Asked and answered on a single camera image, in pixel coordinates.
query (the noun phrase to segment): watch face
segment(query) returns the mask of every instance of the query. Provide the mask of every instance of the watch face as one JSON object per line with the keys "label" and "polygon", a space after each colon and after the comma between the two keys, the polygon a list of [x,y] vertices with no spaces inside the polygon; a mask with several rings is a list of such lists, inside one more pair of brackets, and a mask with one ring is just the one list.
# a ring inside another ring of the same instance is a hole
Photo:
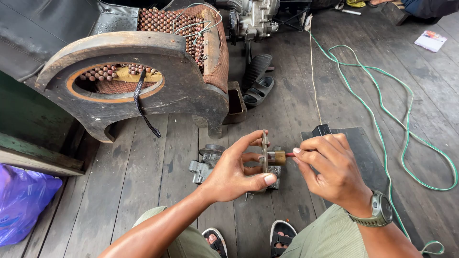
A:
{"label": "watch face", "polygon": [[389,200],[385,196],[381,198],[381,211],[382,211],[382,216],[384,216],[384,219],[387,222],[391,222],[392,221],[392,207],[391,207]]}

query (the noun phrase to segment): purple plastic bag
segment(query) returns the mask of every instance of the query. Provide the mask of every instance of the purple plastic bag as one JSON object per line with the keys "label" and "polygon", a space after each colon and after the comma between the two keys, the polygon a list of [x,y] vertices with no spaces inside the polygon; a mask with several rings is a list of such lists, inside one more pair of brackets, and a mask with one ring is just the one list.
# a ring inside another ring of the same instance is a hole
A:
{"label": "purple plastic bag", "polygon": [[0,163],[0,247],[27,236],[61,185],[59,178]]}

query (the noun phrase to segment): black electrical device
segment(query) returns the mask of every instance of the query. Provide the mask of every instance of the black electrical device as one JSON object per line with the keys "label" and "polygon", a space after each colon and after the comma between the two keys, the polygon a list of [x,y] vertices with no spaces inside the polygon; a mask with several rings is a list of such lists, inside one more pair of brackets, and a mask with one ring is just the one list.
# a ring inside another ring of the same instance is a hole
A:
{"label": "black electrical device", "polygon": [[327,124],[318,125],[313,130],[313,137],[330,135],[330,134],[331,134],[331,130],[330,130],[330,127],[328,127]]}

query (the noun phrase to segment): wristwatch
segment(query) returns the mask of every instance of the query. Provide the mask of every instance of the wristwatch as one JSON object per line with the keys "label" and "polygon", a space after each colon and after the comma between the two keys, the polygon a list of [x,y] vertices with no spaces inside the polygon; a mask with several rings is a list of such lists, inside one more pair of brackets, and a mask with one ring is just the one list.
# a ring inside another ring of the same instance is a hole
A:
{"label": "wristwatch", "polygon": [[373,213],[370,218],[362,219],[350,214],[347,210],[344,210],[348,217],[355,223],[366,227],[384,227],[385,225],[392,222],[392,206],[386,195],[380,191],[373,191],[371,198],[371,206]]}

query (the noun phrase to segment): hand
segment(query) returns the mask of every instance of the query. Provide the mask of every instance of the hand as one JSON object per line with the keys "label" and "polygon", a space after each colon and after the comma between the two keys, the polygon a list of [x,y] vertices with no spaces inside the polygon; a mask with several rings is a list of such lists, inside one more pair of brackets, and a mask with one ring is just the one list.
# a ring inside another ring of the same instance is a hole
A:
{"label": "hand", "polygon": [[248,191],[261,190],[277,180],[273,173],[258,174],[262,172],[261,166],[244,167],[245,162],[259,161],[260,154],[243,152],[249,145],[261,146],[262,133],[262,130],[258,130],[243,136],[223,152],[212,173],[199,186],[210,203],[232,201]]}
{"label": "hand", "polygon": [[[309,190],[359,218],[371,217],[373,195],[358,171],[354,154],[344,134],[317,136],[294,148]],[[319,174],[311,169],[313,166]]]}

